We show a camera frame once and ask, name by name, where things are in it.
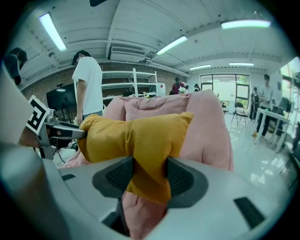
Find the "television screen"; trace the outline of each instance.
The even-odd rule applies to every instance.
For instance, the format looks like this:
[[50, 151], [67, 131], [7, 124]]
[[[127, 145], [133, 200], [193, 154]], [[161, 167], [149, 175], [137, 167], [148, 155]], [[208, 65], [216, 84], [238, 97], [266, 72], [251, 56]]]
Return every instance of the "television screen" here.
[[54, 110], [76, 105], [74, 85], [66, 85], [46, 94], [48, 107]]

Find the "pink blanket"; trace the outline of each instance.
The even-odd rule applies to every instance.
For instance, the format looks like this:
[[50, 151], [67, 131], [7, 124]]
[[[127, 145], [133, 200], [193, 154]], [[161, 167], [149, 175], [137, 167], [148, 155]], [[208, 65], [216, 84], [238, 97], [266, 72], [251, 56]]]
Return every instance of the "pink blanket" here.
[[[116, 97], [104, 117], [115, 120], [193, 112], [194, 118], [180, 151], [180, 157], [233, 171], [232, 146], [219, 99], [210, 91], [166, 97]], [[90, 164], [77, 152], [64, 167]], [[123, 209], [131, 238], [144, 238], [166, 213], [164, 205], [149, 202], [132, 193], [123, 196]]]

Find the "yellow fabric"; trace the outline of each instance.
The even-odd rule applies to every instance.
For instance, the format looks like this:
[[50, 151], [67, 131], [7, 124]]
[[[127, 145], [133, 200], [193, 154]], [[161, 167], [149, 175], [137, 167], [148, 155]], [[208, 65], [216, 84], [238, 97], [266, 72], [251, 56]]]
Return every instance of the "yellow fabric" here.
[[192, 113], [184, 112], [125, 122], [91, 115], [80, 126], [88, 135], [78, 145], [91, 163], [133, 156], [134, 175], [127, 191], [166, 204], [171, 191], [165, 159], [179, 156], [192, 118]]

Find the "brick wall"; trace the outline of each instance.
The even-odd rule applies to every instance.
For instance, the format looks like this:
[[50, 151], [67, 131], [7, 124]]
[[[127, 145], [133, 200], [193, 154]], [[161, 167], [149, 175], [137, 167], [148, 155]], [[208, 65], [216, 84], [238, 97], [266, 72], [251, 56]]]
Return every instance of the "brick wall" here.
[[[101, 64], [101, 67], [102, 67], [103, 71], [132, 71], [132, 68], [135, 68], [137, 72], [154, 73], [156, 71], [157, 82], [165, 83], [167, 95], [169, 94], [169, 92], [172, 89], [172, 85], [174, 84], [175, 77], [178, 76], [181, 81], [187, 82], [186, 77], [179, 76], [177, 74], [174, 74], [174, 73], [171, 73], [168, 71], [164, 71], [161, 69], [156, 69], [153, 67], [131, 65], [131, 64], [117, 64], [117, 63]], [[38, 81], [37, 83], [34, 83], [33, 85], [25, 88], [22, 91], [22, 93], [24, 94], [24, 96], [27, 99], [29, 99], [32, 95], [35, 95], [45, 105], [48, 105], [47, 99], [46, 99], [46, 93], [56, 89], [57, 88], [56, 85], [58, 85], [58, 84], [61, 84], [61, 83], [64, 85], [72, 84], [73, 83], [73, 80], [72, 80], [73, 71], [74, 71], [74, 69], [71, 68], [66, 71], [62, 71], [60, 73], [54, 74], [45, 79], [42, 79], [42, 80]], [[102, 83], [105, 84], [105, 83], [113, 83], [113, 82], [115, 82], [113, 79], [111, 79], [111, 80], [106, 79], [106, 80], [103, 80]], [[105, 90], [105, 93], [103, 92], [103, 96], [106, 97], [107, 95], [122, 95], [123, 92], [124, 92], [124, 89]]]

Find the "white floor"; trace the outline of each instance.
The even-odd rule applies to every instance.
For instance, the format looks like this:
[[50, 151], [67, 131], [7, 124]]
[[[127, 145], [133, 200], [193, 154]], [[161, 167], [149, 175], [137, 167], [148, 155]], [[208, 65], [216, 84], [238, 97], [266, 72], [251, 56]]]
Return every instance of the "white floor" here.
[[[266, 197], [276, 201], [280, 207], [285, 206], [298, 185], [295, 183], [288, 190], [296, 179], [296, 171], [293, 165], [285, 168], [288, 160], [286, 151], [282, 150], [276, 154], [274, 146], [264, 140], [255, 145], [254, 137], [251, 136], [254, 123], [246, 120], [247, 126], [242, 122], [237, 126], [235, 118], [231, 123], [232, 118], [233, 115], [225, 114], [233, 148], [234, 172], [258, 187]], [[266, 139], [270, 138], [271, 134], [268, 133]]]

